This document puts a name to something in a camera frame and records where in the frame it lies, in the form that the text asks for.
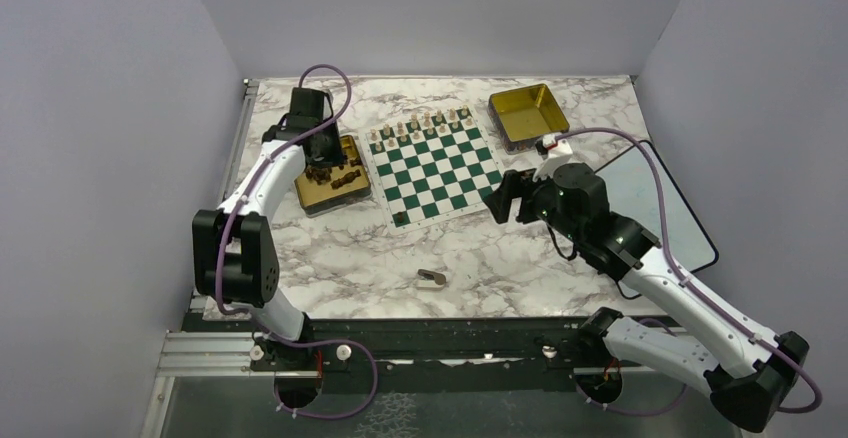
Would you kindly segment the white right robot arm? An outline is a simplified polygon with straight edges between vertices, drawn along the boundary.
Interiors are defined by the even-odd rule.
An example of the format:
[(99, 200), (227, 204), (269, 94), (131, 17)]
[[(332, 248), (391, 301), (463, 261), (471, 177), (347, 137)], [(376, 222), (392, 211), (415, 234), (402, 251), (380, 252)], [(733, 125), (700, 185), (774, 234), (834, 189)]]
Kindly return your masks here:
[(509, 170), (484, 197), (494, 220), (505, 223), (518, 200), (517, 222), (541, 221), (564, 235), (590, 267), (652, 301), (692, 337), (681, 340), (602, 307), (579, 328), (579, 356), (592, 365), (616, 358), (647, 366), (708, 397), (737, 427), (763, 431), (797, 382), (806, 340), (757, 324), (667, 259), (658, 237), (610, 209), (606, 184), (588, 165), (565, 164), (546, 179), (533, 175)]

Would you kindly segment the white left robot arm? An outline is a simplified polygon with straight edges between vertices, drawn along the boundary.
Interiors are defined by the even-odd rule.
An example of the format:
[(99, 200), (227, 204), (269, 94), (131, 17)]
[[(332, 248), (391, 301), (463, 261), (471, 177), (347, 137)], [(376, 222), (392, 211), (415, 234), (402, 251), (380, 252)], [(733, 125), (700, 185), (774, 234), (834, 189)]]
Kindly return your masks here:
[(225, 315), (248, 313), (264, 333), (278, 338), (276, 354), (298, 369), (313, 359), (303, 334), (304, 312), (279, 290), (280, 265), (271, 221), (284, 195), (309, 166), (344, 162), (332, 97), (296, 87), (281, 120), (261, 137), (260, 154), (242, 183), (214, 210), (192, 220), (195, 288)]

